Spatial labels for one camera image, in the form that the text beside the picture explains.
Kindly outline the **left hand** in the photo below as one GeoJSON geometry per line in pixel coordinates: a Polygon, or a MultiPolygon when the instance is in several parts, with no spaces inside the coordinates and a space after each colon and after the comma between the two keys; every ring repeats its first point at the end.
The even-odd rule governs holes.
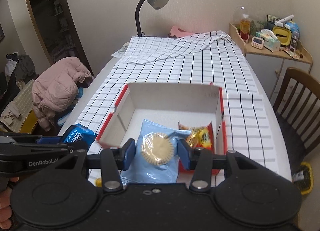
{"type": "Polygon", "coordinates": [[[1,229],[7,230],[11,227],[12,221],[10,220],[12,216],[12,210],[10,207],[10,195],[12,189],[7,187],[4,191],[1,192],[1,209],[0,209],[0,223],[1,229]]]}

